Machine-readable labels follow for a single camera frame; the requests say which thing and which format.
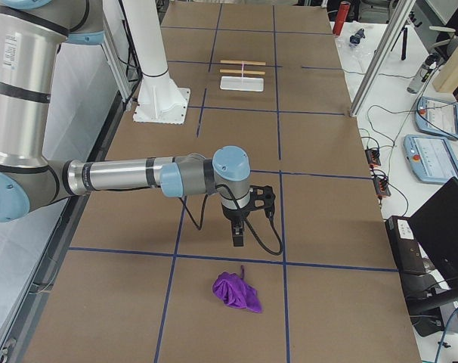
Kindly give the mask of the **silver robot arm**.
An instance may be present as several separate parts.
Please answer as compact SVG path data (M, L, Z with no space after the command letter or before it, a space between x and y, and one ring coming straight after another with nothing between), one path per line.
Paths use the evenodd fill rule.
M167 197L219 194L235 246L253 206L246 152L225 146L199 154L85 163L43 156L57 51L104 40L100 1L1 1L7 24L0 78L0 222L93 191L158 188Z

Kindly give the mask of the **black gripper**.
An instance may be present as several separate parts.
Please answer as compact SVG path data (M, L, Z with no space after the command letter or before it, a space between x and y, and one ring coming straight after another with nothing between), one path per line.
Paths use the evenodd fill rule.
M226 206L222 207L224 216L231 222L231 233L234 247L244 246L244 221L250 214L249 207L239 209L229 209Z

